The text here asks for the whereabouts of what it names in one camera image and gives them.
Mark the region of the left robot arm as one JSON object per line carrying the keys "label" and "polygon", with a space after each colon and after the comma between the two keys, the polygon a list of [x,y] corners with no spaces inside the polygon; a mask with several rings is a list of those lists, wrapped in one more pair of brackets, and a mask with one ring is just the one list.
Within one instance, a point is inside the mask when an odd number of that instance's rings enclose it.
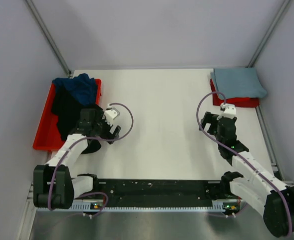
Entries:
{"label": "left robot arm", "polygon": [[71,130],[63,146],[45,165],[37,165],[33,171],[33,204],[37,208],[69,209],[75,198],[82,194],[95,198],[100,194],[95,176],[82,173],[72,178],[70,169],[81,154],[90,152],[90,147],[100,149],[98,139],[119,137],[121,128],[111,132],[114,120],[120,115],[114,107],[106,110],[86,108]]}

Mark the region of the dark blue t shirt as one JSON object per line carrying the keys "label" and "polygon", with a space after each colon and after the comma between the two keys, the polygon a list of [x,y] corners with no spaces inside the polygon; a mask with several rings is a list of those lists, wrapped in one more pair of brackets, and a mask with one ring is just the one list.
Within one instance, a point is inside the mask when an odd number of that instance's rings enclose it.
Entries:
{"label": "dark blue t shirt", "polygon": [[94,78],[88,74],[81,73],[73,78],[58,77],[52,81],[56,92],[64,88],[70,95],[83,106],[96,103],[98,85]]}

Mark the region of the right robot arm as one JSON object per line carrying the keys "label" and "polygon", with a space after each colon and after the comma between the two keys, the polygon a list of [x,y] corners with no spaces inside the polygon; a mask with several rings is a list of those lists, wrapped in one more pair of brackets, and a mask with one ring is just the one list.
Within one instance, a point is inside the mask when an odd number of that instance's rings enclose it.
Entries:
{"label": "right robot arm", "polygon": [[289,186],[266,170],[237,139],[237,118],[207,111],[199,120],[199,129],[218,144],[221,157],[235,171],[221,177],[220,192],[226,198],[242,198],[264,220],[269,232],[279,238],[294,232],[294,186]]}

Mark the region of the black t shirt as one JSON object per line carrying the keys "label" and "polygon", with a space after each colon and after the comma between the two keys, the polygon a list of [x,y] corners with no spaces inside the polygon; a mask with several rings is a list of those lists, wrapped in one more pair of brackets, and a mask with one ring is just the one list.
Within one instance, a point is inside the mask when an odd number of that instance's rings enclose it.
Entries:
{"label": "black t shirt", "polygon": [[75,100],[70,93],[64,88],[56,92],[52,112],[59,116],[57,127],[61,134],[61,138],[66,142],[67,137],[71,134],[81,134],[79,132],[79,118],[82,109],[102,109],[96,103],[83,106]]}

